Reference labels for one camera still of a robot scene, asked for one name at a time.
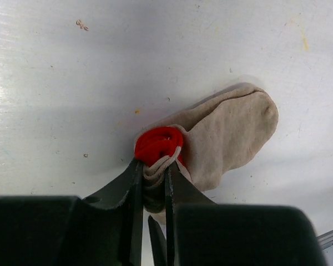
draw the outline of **beige cloth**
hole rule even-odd
[[[184,135],[181,155],[186,168],[182,167],[180,172],[198,190],[206,191],[217,187],[225,172],[254,158],[275,132],[278,116],[268,94],[246,84],[159,121],[142,133],[160,126],[177,127]],[[145,174],[148,173],[148,179],[163,178],[153,174],[167,166],[153,165],[153,170],[146,169]]]

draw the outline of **red fabric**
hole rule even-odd
[[[165,155],[170,157],[176,147],[183,147],[183,134],[170,126],[156,127],[144,133],[135,144],[134,157],[149,167]],[[181,154],[178,160],[184,165]]]

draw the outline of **yellow stain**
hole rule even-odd
[[[304,41],[305,50],[308,52],[310,50],[310,48],[309,48],[309,44],[307,42],[306,37],[303,38],[303,41]]]

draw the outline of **folded cloth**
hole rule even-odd
[[[278,116],[268,94],[247,84],[149,126],[135,142],[135,157],[145,163],[144,189],[153,195],[149,202],[162,193],[162,173],[174,161],[198,190],[217,187],[225,172],[254,158]],[[164,208],[145,207],[154,213]]]

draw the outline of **white table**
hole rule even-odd
[[[333,0],[0,0],[0,195],[87,196],[142,127],[240,81],[277,131],[207,195],[333,229]]]

